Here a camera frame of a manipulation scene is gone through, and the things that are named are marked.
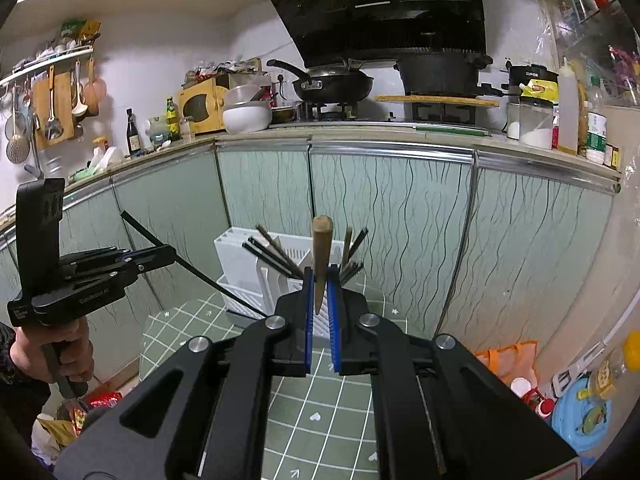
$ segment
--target microwave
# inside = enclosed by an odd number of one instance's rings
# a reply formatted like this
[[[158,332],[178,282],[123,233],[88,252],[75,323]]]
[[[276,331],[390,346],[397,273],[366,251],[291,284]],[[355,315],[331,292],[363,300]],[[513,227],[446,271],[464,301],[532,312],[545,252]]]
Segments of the microwave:
[[[182,117],[193,117],[191,131],[195,135],[219,132],[225,129],[222,107],[229,88],[227,75],[213,77],[178,94]]]

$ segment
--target human hand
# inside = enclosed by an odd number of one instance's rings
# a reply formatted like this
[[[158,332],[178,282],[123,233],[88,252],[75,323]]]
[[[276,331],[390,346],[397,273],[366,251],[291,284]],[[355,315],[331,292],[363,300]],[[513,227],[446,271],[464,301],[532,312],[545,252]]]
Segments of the human hand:
[[[76,319],[62,327],[25,326],[15,329],[15,342],[10,349],[11,361],[32,379],[54,382],[42,346],[69,341],[60,353],[60,374],[75,382],[86,382],[94,376],[94,346],[89,341],[86,318]]]

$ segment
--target orange bag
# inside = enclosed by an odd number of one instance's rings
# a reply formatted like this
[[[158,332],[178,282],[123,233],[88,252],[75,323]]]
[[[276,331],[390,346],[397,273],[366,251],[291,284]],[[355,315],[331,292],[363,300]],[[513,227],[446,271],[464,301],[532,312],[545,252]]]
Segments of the orange bag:
[[[537,350],[537,341],[526,341],[497,350],[486,350],[476,354],[476,357],[507,386],[511,386],[511,381],[516,377],[524,377],[535,388],[538,386],[538,378],[533,363]]]

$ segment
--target kitchen cabinet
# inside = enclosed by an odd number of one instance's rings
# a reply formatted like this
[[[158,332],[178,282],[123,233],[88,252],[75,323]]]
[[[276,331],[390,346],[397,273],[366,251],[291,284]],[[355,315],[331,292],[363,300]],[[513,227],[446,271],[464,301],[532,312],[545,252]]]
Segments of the kitchen cabinet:
[[[262,224],[272,232],[309,236],[306,141],[272,149],[259,143],[227,149],[222,143],[218,158],[231,225],[255,229]]]
[[[97,248],[130,248],[113,191],[84,188],[65,197],[70,203],[60,222],[60,254]],[[140,277],[125,290],[125,297],[87,316],[94,344],[95,375],[106,380],[140,356],[146,318],[161,307]]]
[[[316,214],[334,220],[336,238],[344,238],[347,222],[354,236],[369,229],[356,258],[394,305],[386,316],[406,317],[433,336],[462,239],[470,160],[322,152],[312,147]]]
[[[164,162],[129,178],[116,179],[115,193],[129,212],[161,241],[212,280],[222,275],[213,240],[229,228],[216,159],[206,151]],[[151,247],[127,227],[134,248]],[[151,287],[167,310],[187,301],[207,300],[214,289],[178,264],[147,274]]]
[[[587,278],[613,197],[480,170],[468,245],[442,332],[471,351],[544,346]]]

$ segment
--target range hood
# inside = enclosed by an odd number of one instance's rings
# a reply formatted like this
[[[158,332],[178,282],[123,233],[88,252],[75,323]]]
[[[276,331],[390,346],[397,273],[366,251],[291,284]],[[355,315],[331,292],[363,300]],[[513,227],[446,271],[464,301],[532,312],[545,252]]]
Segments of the range hood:
[[[447,50],[485,54],[482,0],[271,0],[306,67]]]

